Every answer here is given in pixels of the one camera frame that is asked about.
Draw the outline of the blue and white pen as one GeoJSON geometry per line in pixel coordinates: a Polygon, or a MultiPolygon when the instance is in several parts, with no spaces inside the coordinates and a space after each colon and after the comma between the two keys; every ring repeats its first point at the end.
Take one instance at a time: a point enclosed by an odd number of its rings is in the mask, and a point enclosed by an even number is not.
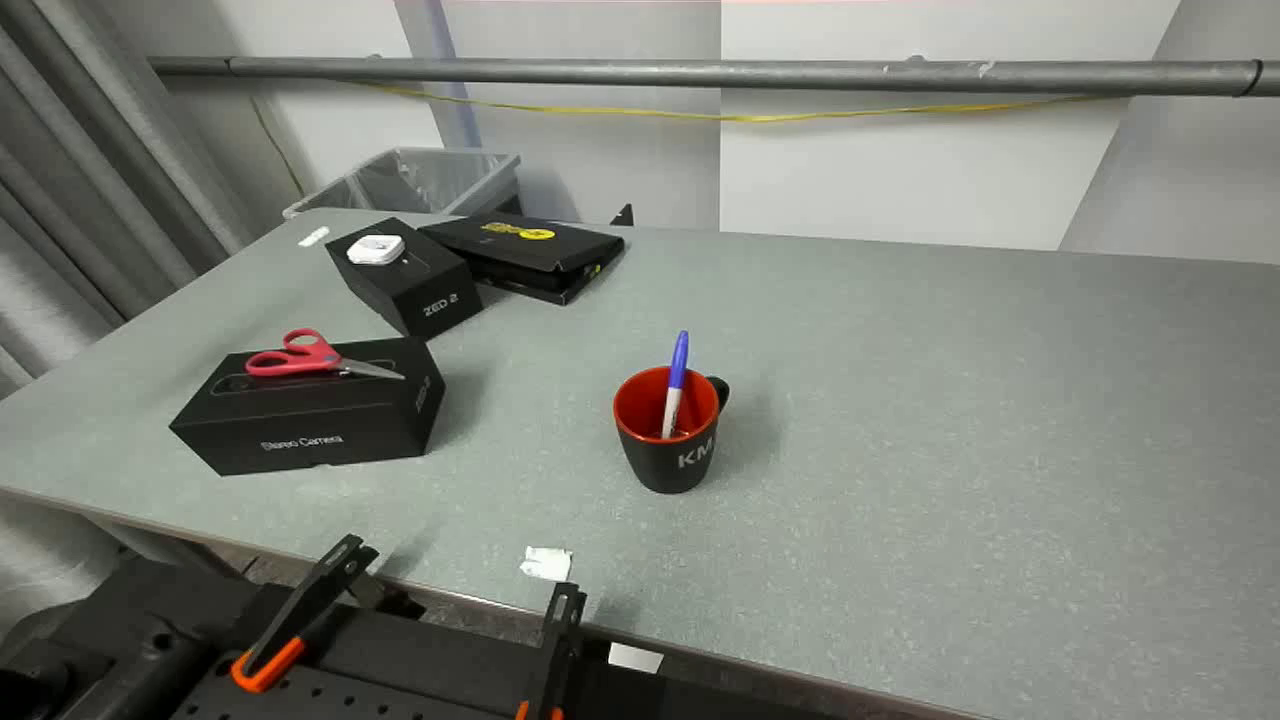
{"type": "Polygon", "coordinates": [[[683,402],[683,375],[689,375],[689,331],[677,331],[674,361],[667,361],[661,439],[677,436],[679,402],[683,402]]]}

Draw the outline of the black mug red inside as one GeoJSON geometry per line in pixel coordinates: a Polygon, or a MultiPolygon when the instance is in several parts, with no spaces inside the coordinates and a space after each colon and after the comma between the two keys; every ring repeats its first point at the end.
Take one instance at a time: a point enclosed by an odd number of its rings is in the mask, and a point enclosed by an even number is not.
{"type": "Polygon", "coordinates": [[[718,423],[728,406],[720,375],[689,371],[674,436],[661,436],[667,371],[645,367],[613,397],[613,423],[627,467],[652,493],[692,493],[718,457],[718,423]]]}

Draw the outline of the flat black case yellow logo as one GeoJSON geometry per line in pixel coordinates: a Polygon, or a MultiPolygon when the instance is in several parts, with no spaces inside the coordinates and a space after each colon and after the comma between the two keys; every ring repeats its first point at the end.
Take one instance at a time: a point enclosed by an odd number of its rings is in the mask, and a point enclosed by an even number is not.
{"type": "Polygon", "coordinates": [[[525,218],[446,221],[424,238],[464,257],[479,279],[551,304],[577,301],[623,254],[613,232],[525,218]]]}

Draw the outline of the white tape piece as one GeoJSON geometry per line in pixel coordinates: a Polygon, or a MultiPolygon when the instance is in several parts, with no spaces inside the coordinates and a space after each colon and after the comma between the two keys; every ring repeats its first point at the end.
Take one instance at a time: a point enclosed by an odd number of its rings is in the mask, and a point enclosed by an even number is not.
{"type": "Polygon", "coordinates": [[[573,554],[566,548],[525,548],[519,573],[533,581],[568,581],[573,576],[573,554]]]}

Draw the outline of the small black box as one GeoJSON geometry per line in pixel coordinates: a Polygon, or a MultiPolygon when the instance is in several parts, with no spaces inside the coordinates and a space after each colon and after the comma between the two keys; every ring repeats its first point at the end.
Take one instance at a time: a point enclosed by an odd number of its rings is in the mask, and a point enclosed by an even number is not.
{"type": "Polygon", "coordinates": [[[474,268],[396,218],[327,241],[323,254],[339,279],[404,336],[434,342],[479,313],[474,268]],[[349,260],[362,238],[399,238],[404,257],[386,268],[362,268],[349,260]]]}

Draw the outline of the right black orange clamp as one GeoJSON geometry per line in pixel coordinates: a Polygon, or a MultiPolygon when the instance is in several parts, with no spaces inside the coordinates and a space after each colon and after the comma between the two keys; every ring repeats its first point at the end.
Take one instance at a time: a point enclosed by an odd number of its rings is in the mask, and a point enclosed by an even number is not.
{"type": "Polygon", "coordinates": [[[579,617],[589,592],[579,586],[561,581],[548,598],[541,620],[541,658],[530,673],[525,699],[511,720],[568,720],[566,695],[579,650],[579,617]]]}

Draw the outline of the black orange clamp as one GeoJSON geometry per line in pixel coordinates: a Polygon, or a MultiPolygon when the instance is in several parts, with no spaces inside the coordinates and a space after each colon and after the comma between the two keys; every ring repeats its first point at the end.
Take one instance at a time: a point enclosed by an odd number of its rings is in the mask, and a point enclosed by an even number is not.
{"type": "Polygon", "coordinates": [[[232,660],[228,679],[249,695],[278,689],[304,660],[308,631],[373,561],[373,546],[339,537],[289,592],[270,627],[232,660]]]}
{"type": "Polygon", "coordinates": [[[579,617],[589,592],[579,586],[561,581],[548,598],[541,620],[541,658],[530,673],[525,699],[511,720],[568,720],[566,695],[579,650],[579,617]]]}

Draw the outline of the grey plastic bin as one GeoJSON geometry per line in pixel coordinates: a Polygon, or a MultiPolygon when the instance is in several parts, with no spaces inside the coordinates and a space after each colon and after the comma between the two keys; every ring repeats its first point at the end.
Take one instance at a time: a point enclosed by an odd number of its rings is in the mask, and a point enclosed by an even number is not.
{"type": "Polygon", "coordinates": [[[388,148],[289,206],[289,218],[313,210],[373,210],[427,218],[498,213],[519,198],[517,168],[517,152],[388,148]]]}

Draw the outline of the white square device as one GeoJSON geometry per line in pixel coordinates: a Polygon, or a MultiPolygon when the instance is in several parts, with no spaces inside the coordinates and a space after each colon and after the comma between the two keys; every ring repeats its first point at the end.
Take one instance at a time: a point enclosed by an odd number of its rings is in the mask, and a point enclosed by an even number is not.
{"type": "Polygon", "coordinates": [[[362,263],[362,268],[386,268],[386,263],[396,263],[399,257],[404,257],[404,241],[399,238],[362,238],[349,249],[349,260],[362,263]]]}

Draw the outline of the grey metal pipe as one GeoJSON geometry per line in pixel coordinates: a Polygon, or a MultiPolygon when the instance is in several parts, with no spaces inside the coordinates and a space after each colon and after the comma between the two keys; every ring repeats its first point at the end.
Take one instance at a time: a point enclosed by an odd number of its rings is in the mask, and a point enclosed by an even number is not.
{"type": "Polygon", "coordinates": [[[461,79],[775,91],[976,95],[1280,95],[1276,61],[393,61],[393,56],[154,56],[161,76],[461,79]]]}

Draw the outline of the left black orange clamp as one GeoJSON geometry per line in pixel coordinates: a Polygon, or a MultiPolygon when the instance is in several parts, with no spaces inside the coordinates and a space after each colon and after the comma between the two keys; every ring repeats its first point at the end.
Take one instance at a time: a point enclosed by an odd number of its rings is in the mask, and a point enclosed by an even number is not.
{"type": "Polygon", "coordinates": [[[289,592],[270,627],[232,660],[228,679],[249,695],[278,689],[304,660],[308,631],[373,561],[373,546],[339,537],[289,592]]]}

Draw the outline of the grey curtain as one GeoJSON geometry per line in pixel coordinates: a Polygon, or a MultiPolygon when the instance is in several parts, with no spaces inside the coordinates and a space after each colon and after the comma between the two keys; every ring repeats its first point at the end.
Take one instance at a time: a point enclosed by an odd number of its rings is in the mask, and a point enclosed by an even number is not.
{"type": "Polygon", "coordinates": [[[252,241],[110,0],[0,0],[0,397],[252,241]]]}

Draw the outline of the red handled scissors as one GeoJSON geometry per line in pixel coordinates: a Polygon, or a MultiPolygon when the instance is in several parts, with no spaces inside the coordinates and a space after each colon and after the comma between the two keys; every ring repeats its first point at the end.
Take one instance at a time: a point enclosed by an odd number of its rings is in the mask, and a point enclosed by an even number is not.
{"type": "Polygon", "coordinates": [[[289,380],[289,375],[373,375],[396,380],[396,367],[339,355],[316,329],[291,329],[278,347],[252,352],[245,361],[252,380],[289,380]]]}

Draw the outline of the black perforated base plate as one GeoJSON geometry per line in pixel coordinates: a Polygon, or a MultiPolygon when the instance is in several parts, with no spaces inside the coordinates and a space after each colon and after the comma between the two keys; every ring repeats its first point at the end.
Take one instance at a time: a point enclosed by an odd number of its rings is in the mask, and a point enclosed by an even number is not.
{"type": "Polygon", "coordinates": [[[0,720],[958,720],[753,668],[617,668],[599,631],[579,631],[561,689],[538,694],[538,643],[354,606],[249,694],[232,666],[286,602],[279,586],[129,561],[5,636],[0,720]]]}

